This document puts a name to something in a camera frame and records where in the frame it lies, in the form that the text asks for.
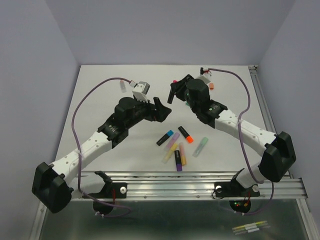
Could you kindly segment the orange pen cap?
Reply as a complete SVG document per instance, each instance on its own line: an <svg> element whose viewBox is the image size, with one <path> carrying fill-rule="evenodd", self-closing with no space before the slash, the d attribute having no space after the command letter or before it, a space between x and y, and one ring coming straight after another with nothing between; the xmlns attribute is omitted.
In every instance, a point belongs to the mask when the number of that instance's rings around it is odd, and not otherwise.
<svg viewBox="0 0 320 240"><path fill-rule="evenodd" d="M211 83L209 84L209 89L212 91L212 90L214 90L214 88L215 88L215 86L214 86L214 84L211 82Z"/></svg>

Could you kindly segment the clear marker orange tip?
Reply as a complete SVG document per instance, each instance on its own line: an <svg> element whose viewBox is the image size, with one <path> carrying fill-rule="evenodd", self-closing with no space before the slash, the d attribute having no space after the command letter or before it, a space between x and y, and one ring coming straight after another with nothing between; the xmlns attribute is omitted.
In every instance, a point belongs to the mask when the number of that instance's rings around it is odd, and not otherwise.
<svg viewBox="0 0 320 240"><path fill-rule="evenodd" d="M126 93L127 89L126 89L126 84L124 80L120 80L120 89L122 93Z"/></svg>

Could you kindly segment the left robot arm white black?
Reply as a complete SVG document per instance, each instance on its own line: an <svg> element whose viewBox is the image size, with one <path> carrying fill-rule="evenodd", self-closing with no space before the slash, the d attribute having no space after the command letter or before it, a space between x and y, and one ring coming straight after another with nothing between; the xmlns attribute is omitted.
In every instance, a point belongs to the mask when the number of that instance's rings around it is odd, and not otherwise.
<svg viewBox="0 0 320 240"><path fill-rule="evenodd" d="M71 201L74 189L70 184L80 177L80 171L102 154L114 149L128 135L129 129L146 120L162 123L172 112L160 99L153 103L123 97L113 114L83 144L50 164L40 163L34 173L31 192L55 214Z"/></svg>

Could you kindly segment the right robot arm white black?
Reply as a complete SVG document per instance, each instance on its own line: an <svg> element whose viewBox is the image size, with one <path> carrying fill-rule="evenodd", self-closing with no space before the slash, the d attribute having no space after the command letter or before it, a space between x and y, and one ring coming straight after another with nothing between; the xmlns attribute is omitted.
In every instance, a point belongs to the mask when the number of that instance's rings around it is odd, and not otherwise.
<svg viewBox="0 0 320 240"><path fill-rule="evenodd" d="M232 178L233 194L242 195L251 186L266 180L278 183L297 159L291 136L284 131L277 134L257 127L212 100L208 81L204 75L198 78L187 75L171 83L167 102L171 104L174 98L187 102L202 123L231 135L242 147L247 145L261 156L259 163L248 164Z"/></svg>

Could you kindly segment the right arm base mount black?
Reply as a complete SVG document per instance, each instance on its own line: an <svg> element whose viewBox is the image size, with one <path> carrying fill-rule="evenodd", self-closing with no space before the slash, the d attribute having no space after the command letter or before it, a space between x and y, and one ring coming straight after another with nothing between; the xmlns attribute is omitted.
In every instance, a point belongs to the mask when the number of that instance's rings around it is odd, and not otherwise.
<svg viewBox="0 0 320 240"><path fill-rule="evenodd" d="M218 181L214 183L212 191L212 198L215 200L222 200L224 198L237 198L237 200L229 200L229 205L236 213L246 215L249 213L252 203L252 197L260 197L260 191L257 184L243 187L236 178L244 171L238 171L230 181Z"/></svg>

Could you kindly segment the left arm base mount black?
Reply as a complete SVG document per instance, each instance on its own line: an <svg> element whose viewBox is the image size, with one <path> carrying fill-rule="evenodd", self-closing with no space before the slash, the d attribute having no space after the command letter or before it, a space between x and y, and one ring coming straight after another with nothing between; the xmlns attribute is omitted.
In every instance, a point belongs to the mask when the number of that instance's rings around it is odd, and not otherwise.
<svg viewBox="0 0 320 240"><path fill-rule="evenodd" d="M127 189L127 184L113 183L111 177L103 171L95 171L94 174L102 178L104 185L99 192L82 194L82 198L93 200L92 207L95 215L101 218L117 218L130 214L132 212L130 207L116 204L117 197L120 199L122 197L126 198L127 191L122 192L121 189ZM126 210L126 212L118 215L110 215L116 208Z"/></svg>

